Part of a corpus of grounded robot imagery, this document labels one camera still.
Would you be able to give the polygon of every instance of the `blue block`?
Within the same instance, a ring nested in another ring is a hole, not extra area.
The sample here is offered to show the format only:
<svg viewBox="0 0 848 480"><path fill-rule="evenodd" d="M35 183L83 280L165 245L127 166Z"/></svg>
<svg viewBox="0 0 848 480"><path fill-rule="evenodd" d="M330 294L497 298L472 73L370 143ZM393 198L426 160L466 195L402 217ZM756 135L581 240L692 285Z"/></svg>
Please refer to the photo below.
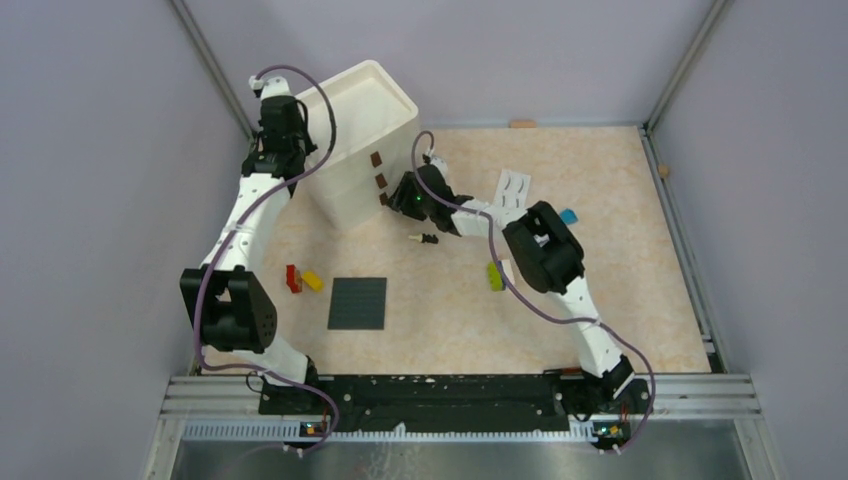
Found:
<svg viewBox="0 0 848 480"><path fill-rule="evenodd" d="M559 212L559 218L561 218L566 225L577 223L577 214L570 208L566 208Z"/></svg>

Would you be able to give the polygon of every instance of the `yellow lego brick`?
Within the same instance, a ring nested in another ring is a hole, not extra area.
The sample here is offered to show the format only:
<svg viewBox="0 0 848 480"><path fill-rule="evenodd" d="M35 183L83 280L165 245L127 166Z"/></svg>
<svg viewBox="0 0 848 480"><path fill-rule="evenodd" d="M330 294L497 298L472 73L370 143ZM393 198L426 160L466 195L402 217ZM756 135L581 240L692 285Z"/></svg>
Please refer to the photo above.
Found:
<svg viewBox="0 0 848 480"><path fill-rule="evenodd" d="M307 284L309 288L315 290L316 292L320 292L324 289L324 282L321 281L321 277L315 275L309 270L301 273L300 278L303 279L303 283Z"/></svg>

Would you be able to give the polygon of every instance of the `white plastic container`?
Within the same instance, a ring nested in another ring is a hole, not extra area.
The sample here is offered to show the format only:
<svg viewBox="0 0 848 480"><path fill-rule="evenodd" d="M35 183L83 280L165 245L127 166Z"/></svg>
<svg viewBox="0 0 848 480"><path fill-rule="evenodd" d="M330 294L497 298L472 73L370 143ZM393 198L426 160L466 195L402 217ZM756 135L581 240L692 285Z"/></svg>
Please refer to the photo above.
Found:
<svg viewBox="0 0 848 480"><path fill-rule="evenodd" d="M336 114L336 147L327 163L302 184L333 226L346 230L386 208L381 194L391 196L410 170L409 152L420 131L418 107L373 60L322 82L321 87ZM309 134L318 145L306 159L309 168L327 151L330 127L326 106L314 88L298 98L309 109ZM376 167L375 152L382 162ZM377 184L381 174L383 188Z"/></svg>

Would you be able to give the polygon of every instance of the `metal frame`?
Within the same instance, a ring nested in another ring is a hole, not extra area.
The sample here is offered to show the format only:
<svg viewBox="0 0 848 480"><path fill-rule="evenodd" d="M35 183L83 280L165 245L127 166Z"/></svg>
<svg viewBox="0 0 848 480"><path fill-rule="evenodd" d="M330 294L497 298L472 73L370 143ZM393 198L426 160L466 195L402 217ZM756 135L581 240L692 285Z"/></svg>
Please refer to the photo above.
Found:
<svg viewBox="0 0 848 480"><path fill-rule="evenodd" d="M218 94L221 96L221 100L224 101L224 104L230 111L230 115L233 116L233 120L236 121L242 133L244 133L247 138L252 138L253 127L250 126L250 120L247 117L247 113L245 113L242 108L241 102L239 102L238 96L236 95L235 90L233 90L233 86L230 85L229 81L227 81L227 77L224 75L224 70L218 63L218 59L215 58L215 54L212 53L212 49L209 47L209 42L206 41L203 31L201 31L200 27L197 25L197 21L194 19L194 14L191 13L191 9L185 3L185 0L167 0L167 2L171 7L171 10L174 12L174 16L180 22L180 26L183 28L183 31L188 37L189 43L191 43L191 46L194 48L194 52L197 54L197 59L200 60L201 65L203 65L203 69L206 70L206 74L212 81L212 85L215 86L215 90L218 91Z"/></svg>
<svg viewBox="0 0 848 480"><path fill-rule="evenodd" d="M689 293L689 300L695 312L695 319L698 321L701 329L704 348L707 351L708 358L710 358L710 365L715 373L727 371L725 360L722 357L727 350L724 347L721 336L712 324L713 309L707 299L703 281L698 273L699 269L695 256L692 253L692 248L688 240L689 237L686 235L684 227L680 222L680 211L677 207L677 202L666 181L659 176L658 167L660 162L653 136L648 133L647 126L640 127L639 134L642 137L642 147L645 149L645 156L648 159L648 170L651 172L654 186L657 188L660 206L665 215L668 231L671 234L671 242L674 245L677 259L680 262L680 271L683 273L683 281Z"/></svg>
<svg viewBox="0 0 848 480"><path fill-rule="evenodd" d="M203 63L210 79L239 124L250 136L251 127L248 117L238 102L232 87L209 48L206 39L191 14L185 0L168 0L174 14L186 31L198 58ZM657 194L660 199L666 222L669 226L672 242L680 261L681 271L695 311L705 348L711 360L714 372L723 372L721 355L727 350L718 332L711 323L712 308L699 269L692 253L690 243L680 222L680 212L672 191L666 181L661 179L657 167L660 164L653 133L661 123L669 106L689 72L697 63L710 36L732 4L730 0L715 0L704 19L688 50L666 85L649 118L640 127L640 135L648 166L651 171ZM248 379L258 390L261 380ZM759 401L747 374L658 374L655 413L651 421L707 421L733 420L740 440L740 448L748 464L753 480L782 479L785 470L779 454L774 448L763 421ZM169 479L177 459L177 449L183 435L189 432L187 439L205 434L209 439L241 439L244 441L283 441L294 435L293 425L284 417L260 416L258 413L260 394L251 392L245 385L243 376L180 376L173 377L168 386L159 415L156 434L150 449L144 478L148 480ZM614 421L613 416L596 415L592 421ZM586 441L590 430L585 425L574 424L576 434L558 435L562 432L548 432L541 436L535 434L494 436L477 435L468 441ZM427 435L426 439L415 437L405 431L379 432L373 435L339 435L333 441L462 441L459 436Z"/></svg>
<svg viewBox="0 0 848 480"><path fill-rule="evenodd" d="M686 53L683 54L683 58L680 59L680 63L677 64L677 68L671 75L671 78L663 89L662 94L660 94L659 101L657 101L657 104L651 111L651 115L645 122L645 130L649 135L653 134L657 129L657 126L659 126L660 121L665 116L665 112L668 110L672 101L674 101L675 95L686 81L686 78L689 76L689 72L692 71L692 68L694 68L695 64L698 62L698 59L701 57L701 53L703 53L707 43L709 43L710 37L712 37L713 33L715 33L716 27L724 18L725 13L727 13L727 10L730 8L732 3L733 0L713 0L713 4L710 6L710 10L707 12L706 18L704 18L704 21L701 22L701 27L698 28L698 32L695 34L695 37L692 38L689 48L686 49Z"/></svg>

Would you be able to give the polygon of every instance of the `black base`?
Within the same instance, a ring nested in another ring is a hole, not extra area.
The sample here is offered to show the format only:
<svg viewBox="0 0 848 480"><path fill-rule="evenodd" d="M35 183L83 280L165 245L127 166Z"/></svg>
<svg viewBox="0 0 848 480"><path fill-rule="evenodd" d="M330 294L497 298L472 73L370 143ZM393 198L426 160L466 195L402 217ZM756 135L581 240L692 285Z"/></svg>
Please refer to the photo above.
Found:
<svg viewBox="0 0 848 480"><path fill-rule="evenodd" d="M648 391L645 380L633 380L618 399L604 402L598 400L602 393L597 387L581 376L559 373L336 375L310 383L339 406L338 432L391 431L401 422L408 432L567 431L571 414L580 420L591 414L618 415L622 403L639 414L648 404L642 399ZM325 402L304 393L265 382L259 413L324 414ZM556 400L557 393L562 400Z"/></svg>
<svg viewBox="0 0 848 480"><path fill-rule="evenodd" d="M194 307L208 265L186 268L180 277L188 319L194 326ZM224 291L230 299L222 300ZM200 341L222 352L265 351L277 331L277 309L253 272L238 266L233 271L212 272L203 297Z"/></svg>

